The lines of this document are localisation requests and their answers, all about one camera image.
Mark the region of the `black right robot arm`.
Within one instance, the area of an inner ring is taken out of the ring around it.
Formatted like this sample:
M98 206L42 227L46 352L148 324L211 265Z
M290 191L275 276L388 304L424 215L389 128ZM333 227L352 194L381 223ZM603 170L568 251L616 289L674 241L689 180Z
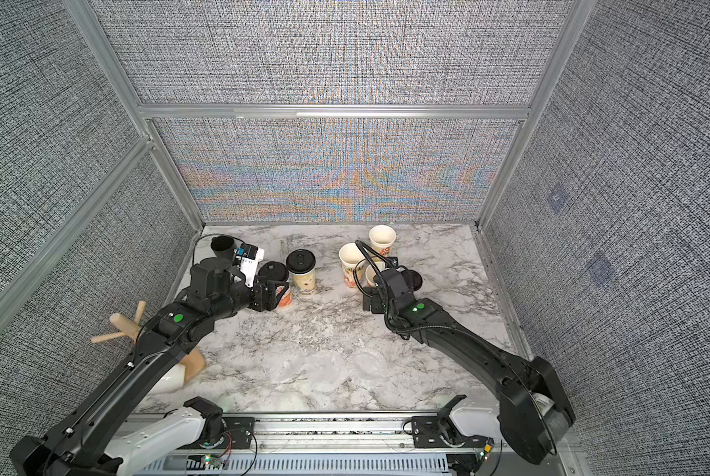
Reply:
M442 352L481 381L499 402L503 439L527 462L543 462L576 422L557 373L545 359L525 360L493 345L431 299L411 299L399 309L368 287L363 309L384 315L390 331Z

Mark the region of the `red milk tea paper cup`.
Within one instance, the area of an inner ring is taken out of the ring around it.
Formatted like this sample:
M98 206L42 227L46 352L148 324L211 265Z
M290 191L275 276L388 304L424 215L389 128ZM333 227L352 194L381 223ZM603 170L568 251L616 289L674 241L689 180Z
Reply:
M377 261L376 267L368 264L366 266L366 282L368 287L376 287L377 272L376 270L383 271L386 265L383 261Z

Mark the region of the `black plastic cup lid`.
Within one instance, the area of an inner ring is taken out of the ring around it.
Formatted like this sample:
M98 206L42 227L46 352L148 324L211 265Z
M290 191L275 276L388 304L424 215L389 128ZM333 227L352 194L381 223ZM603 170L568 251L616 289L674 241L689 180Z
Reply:
M289 253L285 265L293 275L302 276L315 269L316 258L310 250L296 249Z
M420 273L414 270L406 270L404 271L404 279L406 280L406 283L410 287L410 289L415 292L421 289L423 286L423 279Z
M257 276L266 281L287 282L289 280L289 270L284 263L269 261L259 269Z

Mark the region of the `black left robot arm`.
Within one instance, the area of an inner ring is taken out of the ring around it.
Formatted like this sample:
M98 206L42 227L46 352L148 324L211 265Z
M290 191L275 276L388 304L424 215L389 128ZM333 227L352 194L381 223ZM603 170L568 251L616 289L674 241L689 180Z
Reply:
M207 288L190 286L160 309L136 339L134 350L76 410L44 436L25 436L10 452L19 475L120 475L123 456L106 448L122 423L154 388L215 328L241 309L272 311L289 283L259 280L253 287L233 280Z

